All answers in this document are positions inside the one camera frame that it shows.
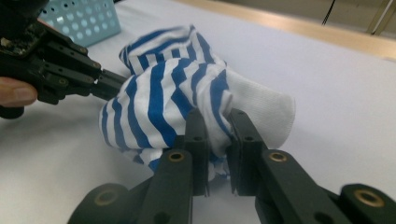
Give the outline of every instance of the robotic arm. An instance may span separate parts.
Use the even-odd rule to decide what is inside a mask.
[[[125,77],[101,68],[86,48],[37,20],[49,0],[0,0],[0,77],[33,85],[38,100],[57,105],[66,95],[109,100]],[[0,106],[0,117],[15,119],[23,107]]]
[[[288,152],[268,149],[247,113],[233,109],[229,121],[232,191],[255,197],[262,224],[396,224],[396,202],[384,192],[348,184],[332,193]],[[163,152],[153,177],[132,189],[108,183],[91,190],[68,224],[191,224],[193,196],[209,195],[209,151],[204,118],[192,110],[185,134]]]

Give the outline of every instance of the human hand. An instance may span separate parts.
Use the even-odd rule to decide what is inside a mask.
[[[32,104],[37,99],[36,89],[22,81],[10,77],[0,77],[0,105],[20,107]]]

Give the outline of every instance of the sock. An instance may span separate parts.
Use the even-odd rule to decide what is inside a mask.
[[[198,108],[212,150],[211,176],[225,176],[225,148],[232,108],[245,111],[269,148],[290,133],[295,103],[237,74],[217,56],[194,26],[152,32],[125,46],[120,59],[131,71],[117,97],[100,114],[105,141],[133,161],[155,170],[162,149],[185,131],[186,116]]]

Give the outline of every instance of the white cloth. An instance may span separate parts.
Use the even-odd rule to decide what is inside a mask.
[[[294,121],[294,100],[233,71],[193,26],[158,30],[127,45],[121,60],[132,76],[103,108],[106,142],[155,170],[162,148],[184,134],[189,111],[204,117],[217,173],[233,137],[231,108],[250,116],[269,148],[280,147]]]

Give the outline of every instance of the white table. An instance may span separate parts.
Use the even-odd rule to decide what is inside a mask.
[[[295,97],[286,144],[322,187],[374,186],[396,198],[396,64],[274,27],[167,0],[116,5],[122,32],[90,47],[104,68],[128,75],[118,60],[129,41],[155,29],[194,24],[240,74]],[[152,175],[103,141],[94,97],[36,103],[17,120],[0,120],[0,223],[65,223],[83,197],[104,183],[131,188]],[[193,223],[260,223],[253,198],[229,182],[194,198]]]

